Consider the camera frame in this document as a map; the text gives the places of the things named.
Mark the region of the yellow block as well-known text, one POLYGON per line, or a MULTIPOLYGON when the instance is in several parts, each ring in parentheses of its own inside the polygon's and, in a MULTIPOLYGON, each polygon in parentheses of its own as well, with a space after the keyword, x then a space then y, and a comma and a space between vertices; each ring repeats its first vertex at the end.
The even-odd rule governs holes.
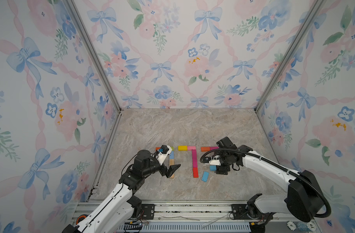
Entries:
POLYGON ((187 151, 188 150, 188 146, 178 146, 178 150, 179 151, 187 151))

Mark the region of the red block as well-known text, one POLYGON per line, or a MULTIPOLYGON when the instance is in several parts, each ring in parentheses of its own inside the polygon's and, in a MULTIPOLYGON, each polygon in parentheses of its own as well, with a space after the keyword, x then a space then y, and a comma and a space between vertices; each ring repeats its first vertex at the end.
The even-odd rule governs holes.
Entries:
POLYGON ((199 177, 198 168, 197 167, 193 167, 193 177, 194 178, 198 178, 199 177))

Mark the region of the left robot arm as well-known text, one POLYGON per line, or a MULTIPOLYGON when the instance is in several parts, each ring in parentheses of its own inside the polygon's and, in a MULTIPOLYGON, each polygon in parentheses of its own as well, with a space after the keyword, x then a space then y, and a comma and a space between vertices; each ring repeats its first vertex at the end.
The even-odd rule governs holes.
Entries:
POLYGON ((142 201, 135 193, 144 184, 146 178, 158 172, 170 178, 180 168, 180 164, 167 167, 165 159, 169 158, 172 148, 167 145, 151 153, 140 150, 133 157, 133 164, 124 167, 118 184, 102 203, 88 216, 79 217, 74 226, 69 224, 64 233, 114 233, 128 219, 139 219, 142 201))

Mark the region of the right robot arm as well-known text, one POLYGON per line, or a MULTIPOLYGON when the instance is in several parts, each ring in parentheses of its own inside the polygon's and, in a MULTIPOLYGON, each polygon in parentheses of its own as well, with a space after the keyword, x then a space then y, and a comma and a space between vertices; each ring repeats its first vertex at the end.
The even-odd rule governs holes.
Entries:
POLYGON ((288 169, 249 146, 236 146, 228 137, 218 141, 217 146, 211 150, 213 156, 201 158, 202 163, 216 166, 217 174, 227 175, 230 170, 239 171, 244 167, 270 179, 286 192, 285 195, 255 194, 247 201, 244 215, 251 219, 266 216, 266 222, 277 213, 291 214, 302 222, 331 215, 331 205, 311 172, 288 169))

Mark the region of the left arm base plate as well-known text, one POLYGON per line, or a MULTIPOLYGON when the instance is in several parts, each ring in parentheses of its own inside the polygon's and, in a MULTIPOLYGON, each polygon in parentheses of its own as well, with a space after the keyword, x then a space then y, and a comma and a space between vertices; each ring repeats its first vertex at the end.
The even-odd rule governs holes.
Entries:
POLYGON ((155 215, 155 204, 140 204, 133 208, 132 220, 153 220, 155 215))

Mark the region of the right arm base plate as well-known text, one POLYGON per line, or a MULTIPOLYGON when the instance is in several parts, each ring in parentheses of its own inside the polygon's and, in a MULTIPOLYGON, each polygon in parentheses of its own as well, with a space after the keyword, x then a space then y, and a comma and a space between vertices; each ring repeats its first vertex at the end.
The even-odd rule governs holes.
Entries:
POLYGON ((261 221, 266 220, 270 213, 261 213, 254 208, 247 209, 247 204, 232 204, 231 212, 229 214, 229 218, 231 220, 255 220, 261 221))

